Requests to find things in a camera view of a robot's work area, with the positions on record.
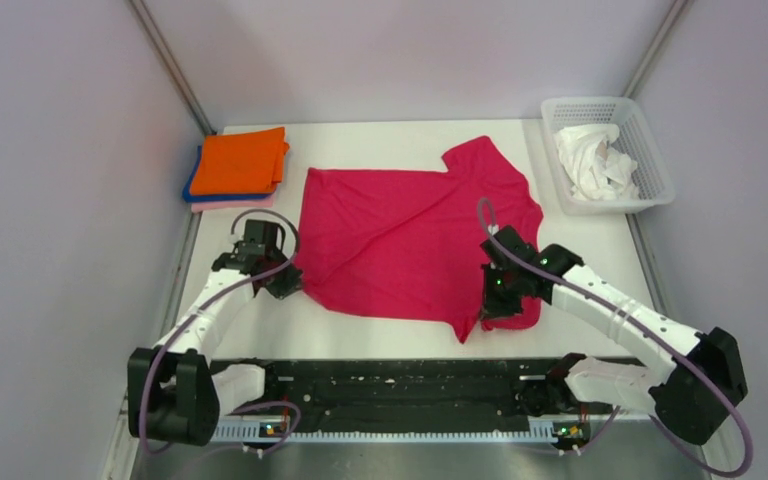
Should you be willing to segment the crimson red t-shirt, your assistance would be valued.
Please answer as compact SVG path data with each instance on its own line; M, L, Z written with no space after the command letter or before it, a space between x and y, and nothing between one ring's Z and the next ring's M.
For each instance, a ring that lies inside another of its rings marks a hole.
M442 172L308 171L295 263L310 298L338 313L441 322L467 340L486 262L478 202L490 200L499 222L531 244L543 211L490 138L442 159Z

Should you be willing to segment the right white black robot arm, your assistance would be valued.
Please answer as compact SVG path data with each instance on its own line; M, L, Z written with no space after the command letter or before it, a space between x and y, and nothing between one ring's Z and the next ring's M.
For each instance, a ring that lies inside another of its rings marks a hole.
M736 339L678 323L626 295L582 258L551 244L542 251L511 226L484 240L482 314L522 312L535 299L584 321L635 358L633 364L565 355L545 375L546 397L560 412L603 403L654 417L671 434L705 444L747 396Z

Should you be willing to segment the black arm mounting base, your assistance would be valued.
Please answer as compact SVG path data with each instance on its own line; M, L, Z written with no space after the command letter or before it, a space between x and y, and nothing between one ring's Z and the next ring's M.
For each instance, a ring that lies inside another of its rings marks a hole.
M242 363L266 371L262 398L229 415L274 422L267 433L473 433L525 431L532 421L584 427L613 409L603 403L559 408L546 373L562 358L219 361L213 372Z

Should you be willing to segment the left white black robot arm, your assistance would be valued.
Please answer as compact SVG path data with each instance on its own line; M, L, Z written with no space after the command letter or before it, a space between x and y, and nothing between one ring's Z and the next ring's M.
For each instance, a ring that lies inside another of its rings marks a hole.
M264 368L234 364L213 372L211 363L243 307L261 291L276 299L301 287L301 270L286 240L300 242L295 225L260 210L239 215L230 250L212 262L204 286L172 329L152 347L135 349L127 362L128 428L149 441L204 446L221 417L247 404L268 413L279 404L280 386Z

